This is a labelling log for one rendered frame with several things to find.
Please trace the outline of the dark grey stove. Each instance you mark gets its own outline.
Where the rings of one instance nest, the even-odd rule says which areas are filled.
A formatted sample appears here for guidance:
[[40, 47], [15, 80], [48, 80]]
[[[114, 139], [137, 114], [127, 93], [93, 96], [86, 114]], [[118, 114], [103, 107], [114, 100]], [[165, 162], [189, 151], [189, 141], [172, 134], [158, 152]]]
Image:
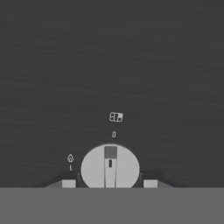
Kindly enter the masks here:
[[0, 187], [97, 145], [176, 186], [224, 186], [224, 0], [0, 0]]

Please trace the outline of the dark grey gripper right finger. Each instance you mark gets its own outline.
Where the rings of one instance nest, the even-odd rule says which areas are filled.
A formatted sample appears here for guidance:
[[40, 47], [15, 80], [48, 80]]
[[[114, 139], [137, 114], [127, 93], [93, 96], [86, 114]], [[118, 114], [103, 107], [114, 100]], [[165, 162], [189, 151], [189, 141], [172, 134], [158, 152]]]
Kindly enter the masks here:
[[140, 179], [143, 188], [164, 188], [164, 187], [174, 187], [175, 185], [169, 181], [163, 174], [159, 171], [141, 171]]

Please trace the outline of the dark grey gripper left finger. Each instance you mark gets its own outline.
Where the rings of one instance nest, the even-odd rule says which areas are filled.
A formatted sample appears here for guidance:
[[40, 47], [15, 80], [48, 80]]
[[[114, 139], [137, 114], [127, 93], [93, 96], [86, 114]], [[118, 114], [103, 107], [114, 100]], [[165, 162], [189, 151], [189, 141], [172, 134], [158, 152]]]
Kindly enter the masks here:
[[78, 171], [63, 171], [56, 177], [48, 180], [46, 187], [53, 188], [76, 188], [80, 180]]

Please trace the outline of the round grey stove knob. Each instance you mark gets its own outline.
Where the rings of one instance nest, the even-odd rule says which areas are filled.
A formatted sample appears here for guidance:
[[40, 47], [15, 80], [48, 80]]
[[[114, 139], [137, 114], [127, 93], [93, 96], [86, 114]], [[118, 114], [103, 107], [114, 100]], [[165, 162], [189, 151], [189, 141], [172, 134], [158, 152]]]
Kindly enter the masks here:
[[138, 180], [140, 165], [131, 150], [107, 143], [83, 158], [80, 174], [90, 188], [131, 188]]

